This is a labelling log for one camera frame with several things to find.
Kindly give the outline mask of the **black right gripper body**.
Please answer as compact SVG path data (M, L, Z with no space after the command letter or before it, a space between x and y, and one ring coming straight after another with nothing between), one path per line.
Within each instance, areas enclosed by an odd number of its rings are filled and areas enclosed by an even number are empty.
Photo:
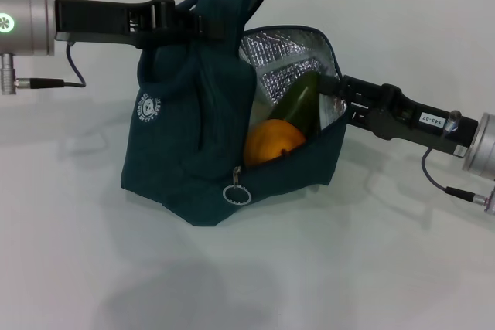
M377 85L353 77L350 81L353 93L347 95L348 107L371 109L370 127L361 129L381 139L403 139L459 158L474 139L478 121L472 118L461 117L453 133L443 138L448 111L417 103L391 84Z

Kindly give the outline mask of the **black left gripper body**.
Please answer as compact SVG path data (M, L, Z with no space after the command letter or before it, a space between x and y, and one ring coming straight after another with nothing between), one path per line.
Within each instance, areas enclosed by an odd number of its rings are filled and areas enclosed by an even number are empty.
M54 12L57 41L135 46L138 37L155 29L150 2L55 0Z

